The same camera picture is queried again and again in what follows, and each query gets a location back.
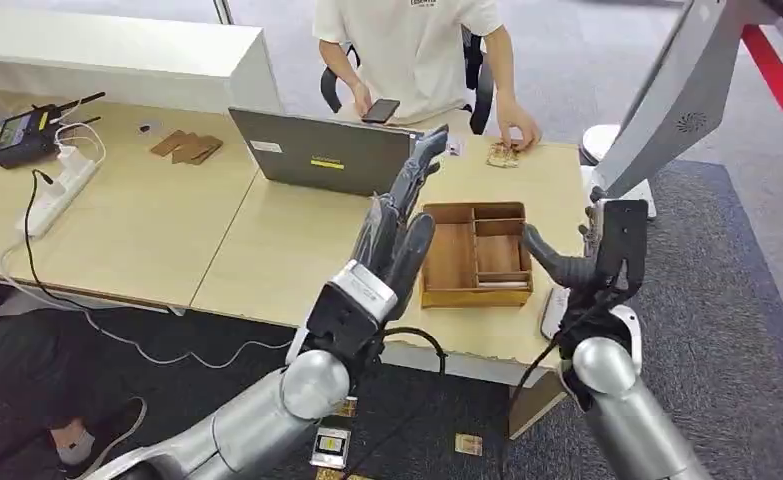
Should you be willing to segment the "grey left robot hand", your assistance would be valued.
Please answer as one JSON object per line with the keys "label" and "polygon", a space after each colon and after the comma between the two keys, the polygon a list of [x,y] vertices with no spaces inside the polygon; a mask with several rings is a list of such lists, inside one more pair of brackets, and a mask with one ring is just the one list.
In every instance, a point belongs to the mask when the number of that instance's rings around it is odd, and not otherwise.
{"label": "grey left robot hand", "polygon": [[371,197],[352,258],[388,286],[396,303],[380,321],[399,319],[407,308],[435,232],[429,214],[414,212],[427,178],[440,169],[435,158],[447,147],[449,125],[424,133],[415,142],[390,189]]}

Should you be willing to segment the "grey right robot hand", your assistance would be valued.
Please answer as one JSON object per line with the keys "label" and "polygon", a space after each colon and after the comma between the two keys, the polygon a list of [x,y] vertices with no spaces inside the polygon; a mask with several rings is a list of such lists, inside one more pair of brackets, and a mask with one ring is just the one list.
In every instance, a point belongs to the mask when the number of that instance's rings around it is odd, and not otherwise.
{"label": "grey right robot hand", "polygon": [[595,186],[591,190],[590,200],[592,204],[585,209],[588,225],[581,225],[579,228],[585,242],[583,256],[560,254],[543,239],[538,229],[529,223],[523,226],[521,237],[523,248],[557,285],[578,294],[580,304],[593,301],[598,293],[608,286],[612,277],[598,266],[603,250],[606,192]]}

